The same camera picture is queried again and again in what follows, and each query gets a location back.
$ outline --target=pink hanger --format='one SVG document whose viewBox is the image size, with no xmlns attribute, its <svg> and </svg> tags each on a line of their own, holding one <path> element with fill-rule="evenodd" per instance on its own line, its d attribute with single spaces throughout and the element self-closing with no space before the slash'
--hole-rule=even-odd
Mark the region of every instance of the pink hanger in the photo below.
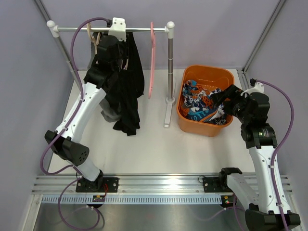
<svg viewBox="0 0 308 231">
<path fill-rule="evenodd" d="M 152 40 L 152 59 L 151 59 L 149 99 L 151 98 L 152 90 L 153 90 L 154 70 L 155 70 L 155 52 L 156 52 L 156 39 L 155 39 L 155 33 L 153 32 L 153 22 L 151 22 L 151 40 Z"/>
</svg>

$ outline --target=gray floor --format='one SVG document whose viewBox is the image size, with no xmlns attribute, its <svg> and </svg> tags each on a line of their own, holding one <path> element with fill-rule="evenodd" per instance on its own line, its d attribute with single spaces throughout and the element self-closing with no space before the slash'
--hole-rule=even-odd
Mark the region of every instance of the gray floor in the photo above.
<svg viewBox="0 0 308 231">
<path fill-rule="evenodd" d="M 80 205 L 61 205 L 67 222 L 79 228 L 95 224 L 97 216 L 89 209 L 72 213 Z M 105 219 L 94 230 L 104 231 L 238 231 L 233 209 L 224 211 L 210 221 L 204 219 L 221 210 L 218 205 L 103 205 L 99 210 Z M 244 212 L 237 211 L 246 228 Z M 42 204 L 35 231 L 70 231 L 58 214 L 56 204 Z"/>
</svg>

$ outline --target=robotic arm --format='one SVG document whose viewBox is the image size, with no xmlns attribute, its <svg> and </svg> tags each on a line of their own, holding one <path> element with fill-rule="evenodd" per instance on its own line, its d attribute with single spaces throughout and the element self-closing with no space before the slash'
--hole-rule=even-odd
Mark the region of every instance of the robotic arm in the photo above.
<svg viewBox="0 0 308 231">
<path fill-rule="evenodd" d="M 279 207 L 283 209 L 290 229 L 300 225 L 298 214 L 291 213 L 291 208 L 283 192 L 277 157 L 274 165 L 271 158 L 277 140 L 274 129 L 266 123 L 270 107 L 269 98 L 263 94 L 263 85 L 253 80 L 253 88 L 243 91 L 235 85 L 225 91 L 212 94 L 214 105 L 224 104 L 225 113 L 237 117 L 241 125 L 241 136 L 246 143 L 253 160 L 259 195 L 247 184 L 242 173 L 223 168 L 219 174 L 221 184 L 230 188 L 245 208 L 245 220 L 249 230 L 279 231 L 283 229 Z M 272 182 L 271 168 L 277 185 Z M 277 203 L 274 188 L 277 187 L 282 205 Z"/>
<path fill-rule="evenodd" d="M 126 37 L 125 20 L 113 18 L 108 35 L 101 37 L 92 67 L 84 78 L 83 99 L 79 95 L 71 111 L 56 131 L 48 130 L 45 134 L 45 140 L 51 143 L 58 132 L 65 128 L 68 120 L 73 117 L 65 132 L 55 141 L 51 149 L 78 169 L 83 179 L 88 181 L 88 186 L 93 192 L 102 188 L 103 173 L 89 159 L 89 148 L 79 142 L 90 116 L 117 81 L 118 74 L 123 67 L 123 60 L 128 57 Z M 80 100 L 82 100 L 81 106 L 78 113 L 74 115 Z"/>
</svg>

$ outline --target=orange basket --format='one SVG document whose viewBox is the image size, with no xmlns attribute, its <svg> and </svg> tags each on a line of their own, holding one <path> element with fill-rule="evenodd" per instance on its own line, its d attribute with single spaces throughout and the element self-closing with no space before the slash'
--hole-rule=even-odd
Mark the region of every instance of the orange basket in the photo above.
<svg viewBox="0 0 308 231">
<path fill-rule="evenodd" d="M 177 104 L 177 112 L 179 116 L 178 123 L 180 129 L 185 132 L 197 133 L 209 137 L 217 136 L 223 128 L 232 122 L 233 117 L 231 115 L 227 116 L 227 123 L 225 125 L 215 125 L 186 119 L 180 113 L 180 107 L 184 102 L 182 87 L 184 82 L 189 79 L 197 81 L 198 84 L 206 85 L 206 88 L 212 91 L 216 88 L 225 90 L 228 86 L 234 84 L 234 77 L 230 71 L 225 69 L 202 65 L 189 66 L 185 69 L 183 74 Z"/>
</svg>

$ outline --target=white table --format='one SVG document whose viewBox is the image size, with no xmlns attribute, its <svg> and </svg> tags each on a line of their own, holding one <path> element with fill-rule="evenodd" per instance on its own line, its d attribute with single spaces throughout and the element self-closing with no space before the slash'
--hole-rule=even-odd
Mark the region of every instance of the white table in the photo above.
<svg viewBox="0 0 308 231">
<path fill-rule="evenodd" d="M 184 70 L 174 70 L 176 78 L 175 97 L 178 98 Z M 235 69 L 235 85 L 241 87 Z M 80 71 L 84 78 L 86 72 Z M 150 71 L 144 71 L 144 95 L 138 99 L 141 119 L 136 136 L 127 136 L 113 130 L 98 106 L 88 122 L 81 144 L 89 147 L 89 158 L 104 173 L 113 174 L 177 174 L 217 173 L 223 167 L 238 167 L 242 172 L 255 172 L 245 142 L 242 140 L 237 118 L 213 138 L 185 133 L 178 126 L 176 105 L 172 110 L 171 124 L 164 128 L 167 96 L 167 70 L 156 70 L 152 98 L 148 99 Z M 74 83 L 65 115 L 79 94 Z M 53 155 L 49 171 L 56 171 L 67 162 Z M 75 173 L 67 169 L 63 173 Z"/>
</svg>

